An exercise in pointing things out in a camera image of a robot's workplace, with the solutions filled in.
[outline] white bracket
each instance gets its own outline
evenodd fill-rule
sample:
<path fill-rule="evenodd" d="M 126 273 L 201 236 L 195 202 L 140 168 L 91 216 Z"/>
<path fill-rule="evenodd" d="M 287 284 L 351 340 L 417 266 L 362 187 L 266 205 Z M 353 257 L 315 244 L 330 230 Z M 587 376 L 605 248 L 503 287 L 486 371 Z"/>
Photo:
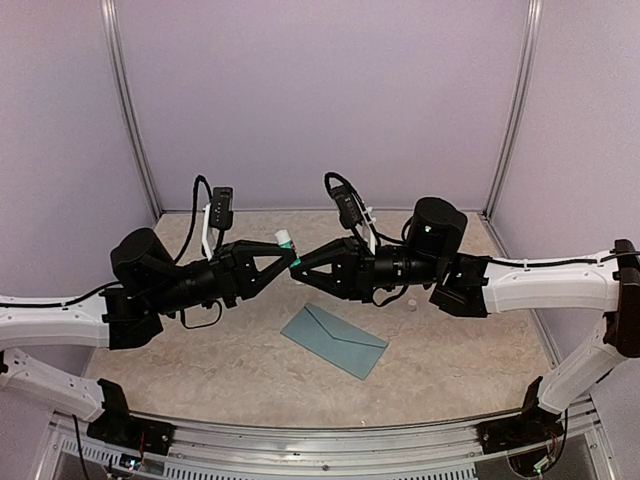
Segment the white bracket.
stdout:
<path fill-rule="evenodd" d="M 604 343 L 606 331 L 606 320 L 602 319 L 571 355 L 542 378 L 538 391 L 541 408 L 562 413 L 574 399 L 627 360 L 613 345 Z"/>
<path fill-rule="evenodd" d="M 362 226 L 360 229 L 360 234 L 362 238 L 364 238 L 365 242 L 367 242 L 367 247 L 369 247 L 369 251 L 372 255 L 376 254 L 376 236 L 373 234 L 373 225 L 376 223 L 375 217 L 371 216 L 373 212 L 372 207 L 365 207 L 365 209 L 360 209 L 362 213 L 362 218 L 364 221 L 362 222 Z"/>
<path fill-rule="evenodd" d="M 209 218 L 211 217 L 211 204 L 207 203 L 204 207 L 204 219 L 202 221 L 202 248 L 207 260 L 213 258 L 213 250 L 215 248 L 215 241 L 213 240 L 212 228 L 209 228 Z"/>
<path fill-rule="evenodd" d="M 104 412 L 104 395 L 96 380 L 70 375 L 17 348 L 4 351 L 4 364 L 8 371 L 0 374 L 0 390 L 31 397 L 87 422 Z"/>
<path fill-rule="evenodd" d="M 72 298 L 13 298 L 0 303 L 55 303 Z M 77 305 L 57 308 L 0 307 L 0 351 L 29 345 L 85 345 L 109 347 L 109 324 L 104 298 L 94 295 Z"/>
<path fill-rule="evenodd" d="M 591 258 L 596 263 L 572 263 L 555 267 L 534 267 L 536 263 L 561 261 L 510 260 L 522 266 L 510 267 L 489 263 L 484 276 L 489 283 L 482 287 L 488 313 L 534 308 L 589 308 L 603 312 L 618 309 L 619 284 L 613 278 L 615 261 L 601 262 L 609 255 L 602 251 Z"/>

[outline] table surface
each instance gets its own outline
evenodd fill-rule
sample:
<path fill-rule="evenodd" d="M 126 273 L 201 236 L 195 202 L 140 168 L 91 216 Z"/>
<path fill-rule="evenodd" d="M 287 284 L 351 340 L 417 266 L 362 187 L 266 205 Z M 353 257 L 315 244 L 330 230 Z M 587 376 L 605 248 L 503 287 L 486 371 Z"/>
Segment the table surface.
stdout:
<path fill-rule="evenodd" d="M 378 229 L 397 237 L 409 215 L 376 212 Z M 186 214 L 160 219 L 156 232 L 172 255 L 188 225 Z M 272 242 L 283 228 L 300 254 L 347 236 L 335 211 L 237 212 L 225 241 Z M 200 255 L 200 224 L 196 232 L 185 262 Z M 496 254 L 475 214 L 469 214 L 461 251 Z M 283 273 L 256 298 L 225 310 L 213 327 L 184 330 L 163 318 L 165 331 L 145 347 L 96 350 L 86 376 L 119 383 L 135 411 L 242 425 L 405 425 L 520 407 L 527 386 L 549 369 L 530 314 L 453 318 L 428 298 L 422 287 L 411 287 L 380 309 L 333 298 Z M 416 311 L 408 310 L 409 299 L 417 302 Z M 366 380 L 280 334 L 307 302 L 389 342 Z M 187 311 L 189 324 L 213 315 Z"/>

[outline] white cylinder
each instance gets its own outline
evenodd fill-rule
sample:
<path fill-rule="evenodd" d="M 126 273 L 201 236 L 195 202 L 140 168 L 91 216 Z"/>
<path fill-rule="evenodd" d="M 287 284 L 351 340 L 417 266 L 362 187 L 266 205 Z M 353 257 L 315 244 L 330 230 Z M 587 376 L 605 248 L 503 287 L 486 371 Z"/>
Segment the white cylinder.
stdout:
<path fill-rule="evenodd" d="M 278 230 L 276 232 L 276 240 L 278 242 L 278 245 L 286 245 L 291 241 L 291 236 L 286 230 Z"/>

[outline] purple wall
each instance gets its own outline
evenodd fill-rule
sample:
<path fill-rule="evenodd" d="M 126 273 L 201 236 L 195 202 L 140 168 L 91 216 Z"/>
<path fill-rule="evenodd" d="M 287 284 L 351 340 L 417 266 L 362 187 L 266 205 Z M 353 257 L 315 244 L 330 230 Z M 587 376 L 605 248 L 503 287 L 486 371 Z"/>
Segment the purple wall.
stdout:
<path fill-rule="evenodd" d="M 517 257 L 640 246 L 640 3 L 546 2 L 533 78 L 495 224 Z M 566 355 L 598 320 L 544 312 Z M 624 478 L 637 479 L 640 363 L 594 389 Z"/>
<path fill-rule="evenodd" d="M 97 1 L 14 1 L 0 14 L 0 292 L 75 295 L 113 277 L 109 251 L 151 223 Z M 34 356 L 79 373 L 88 350 Z M 48 410 L 0 392 L 0 476 L 27 478 Z"/>
<path fill-rule="evenodd" d="M 193 177 L 244 208 L 329 206 L 337 169 L 378 207 L 481 209 L 526 0 L 118 2 L 145 148 L 167 209 Z"/>

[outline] black bracket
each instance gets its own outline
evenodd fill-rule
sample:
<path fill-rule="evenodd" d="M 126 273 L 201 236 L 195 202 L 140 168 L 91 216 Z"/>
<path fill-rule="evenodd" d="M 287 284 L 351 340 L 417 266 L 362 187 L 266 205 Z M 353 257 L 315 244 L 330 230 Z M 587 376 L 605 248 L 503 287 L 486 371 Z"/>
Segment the black bracket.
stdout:
<path fill-rule="evenodd" d="M 331 272 L 319 270 L 330 267 Z M 373 301 L 375 256 L 352 237 L 333 240 L 300 257 L 291 277 L 345 300 Z"/>
<path fill-rule="evenodd" d="M 279 258 L 258 270 L 255 261 L 258 257 Z M 274 243 L 238 240 L 224 245 L 209 265 L 225 305 L 231 308 L 237 305 L 237 296 L 243 300 L 255 297 L 295 260 L 293 249 Z"/>
<path fill-rule="evenodd" d="M 110 350 L 142 347 L 162 332 L 158 314 L 141 299 L 129 298 L 123 288 L 108 288 L 100 296 L 107 305 L 102 321 L 109 324 Z"/>
<path fill-rule="evenodd" d="M 9 372 L 9 365 L 4 363 L 4 350 L 0 352 L 0 375 Z"/>
<path fill-rule="evenodd" d="M 102 387 L 104 412 L 89 424 L 87 435 L 105 443 L 135 451 L 166 456 L 173 441 L 175 427 L 167 422 L 134 417 L 120 385 L 98 380 Z"/>
<path fill-rule="evenodd" d="M 338 185 L 329 190 L 329 196 L 336 202 L 340 211 L 340 224 L 345 230 L 351 230 L 362 224 L 364 217 L 360 211 L 358 200 L 347 185 Z"/>
<path fill-rule="evenodd" d="M 433 289 L 429 302 L 454 317 L 488 316 L 482 287 L 489 283 L 484 273 L 487 257 L 456 254 L 446 280 Z"/>
<path fill-rule="evenodd" d="M 629 240 L 616 240 L 611 253 L 634 252 Z M 627 358 L 640 357 L 640 261 L 636 255 L 618 257 L 618 272 L 615 274 L 620 285 L 618 310 L 605 314 L 607 332 L 604 342 L 616 347 Z"/>
<path fill-rule="evenodd" d="M 478 424 L 478 440 L 485 454 L 546 442 L 552 434 L 559 437 L 564 433 L 558 422 L 560 415 L 542 410 L 538 405 L 541 382 L 542 377 L 538 377 L 529 385 L 520 414 Z"/>

